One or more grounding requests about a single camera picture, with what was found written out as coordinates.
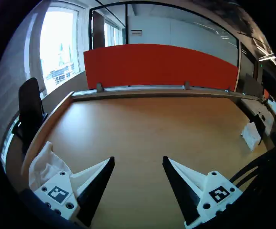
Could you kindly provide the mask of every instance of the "white cloth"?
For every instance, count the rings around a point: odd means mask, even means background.
[[[248,123],[244,127],[241,136],[243,136],[251,151],[254,151],[259,142],[261,141],[261,136],[259,135],[254,122]]]
[[[52,143],[47,142],[34,158],[29,168],[29,186],[34,192],[60,171],[72,175],[66,163],[52,152]]]

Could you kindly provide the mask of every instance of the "window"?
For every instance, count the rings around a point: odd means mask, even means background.
[[[112,23],[105,20],[104,24],[104,33],[105,33],[105,47],[122,45],[122,31]]]
[[[40,61],[48,94],[84,68],[83,52],[78,47],[82,44],[82,36],[78,34],[81,32],[79,11],[79,7],[71,4],[54,3],[45,15],[40,34]]]

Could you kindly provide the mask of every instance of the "desk surface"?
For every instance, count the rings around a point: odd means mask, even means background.
[[[230,179],[266,152],[263,142],[251,152],[240,136],[248,121],[227,98],[74,102],[47,141],[74,173],[115,156],[93,229],[183,229],[162,157],[204,174],[217,170]]]

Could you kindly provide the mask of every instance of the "orange partition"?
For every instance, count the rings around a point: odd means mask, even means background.
[[[84,52],[89,89],[183,85],[234,90],[237,67],[217,57],[170,45],[131,44]]]

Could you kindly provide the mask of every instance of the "curtain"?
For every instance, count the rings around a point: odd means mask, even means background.
[[[40,2],[22,21],[9,41],[0,62],[0,153],[11,122],[18,114],[19,87],[35,77],[45,90],[40,63],[40,32],[50,0]]]

